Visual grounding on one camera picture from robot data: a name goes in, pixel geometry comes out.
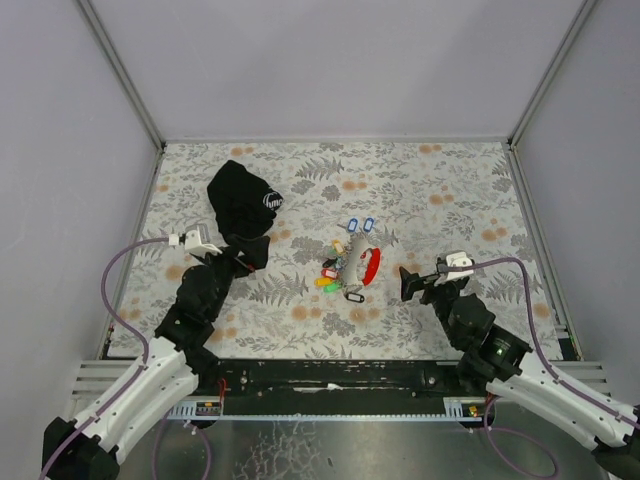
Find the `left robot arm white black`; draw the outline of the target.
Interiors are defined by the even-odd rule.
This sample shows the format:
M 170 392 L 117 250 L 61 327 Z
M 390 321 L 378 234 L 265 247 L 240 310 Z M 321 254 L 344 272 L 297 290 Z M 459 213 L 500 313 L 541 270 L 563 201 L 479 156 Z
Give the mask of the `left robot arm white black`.
M 187 269 L 151 339 L 126 324 L 142 353 L 91 405 L 70 420 L 55 418 L 43 438 L 43 479 L 114 479 L 144 435 L 202 384 L 217 381 L 217 357 L 205 344 L 237 278 L 268 263 L 270 239 L 230 236 L 217 247 L 200 226 L 158 243 L 183 247 L 198 260 Z

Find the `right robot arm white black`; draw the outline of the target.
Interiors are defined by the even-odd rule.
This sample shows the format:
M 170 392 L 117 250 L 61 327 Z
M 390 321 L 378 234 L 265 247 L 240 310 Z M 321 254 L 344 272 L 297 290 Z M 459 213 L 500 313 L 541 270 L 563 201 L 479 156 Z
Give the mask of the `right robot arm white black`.
M 401 299 L 420 292 L 449 344 L 463 353 L 460 380 L 510 400 L 569 434 L 596 463 L 620 479 L 639 477 L 639 408 L 604 395 L 555 368 L 524 341 L 495 323 L 475 294 L 462 293 L 468 277 L 421 276 L 399 269 Z

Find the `key bunch with coloured tags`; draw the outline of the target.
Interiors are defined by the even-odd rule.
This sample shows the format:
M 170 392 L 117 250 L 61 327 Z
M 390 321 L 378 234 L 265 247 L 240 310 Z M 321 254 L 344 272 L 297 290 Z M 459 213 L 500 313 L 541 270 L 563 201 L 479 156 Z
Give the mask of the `key bunch with coloured tags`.
M 362 304 L 361 291 L 375 280 L 381 263 L 381 249 L 370 239 L 375 226 L 373 217 L 360 221 L 352 217 L 344 226 L 349 241 L 331 242 L 329 257 L 322 264 L 320 275 L 314 280 L 324 293 L 340 292 L 350 303 Z

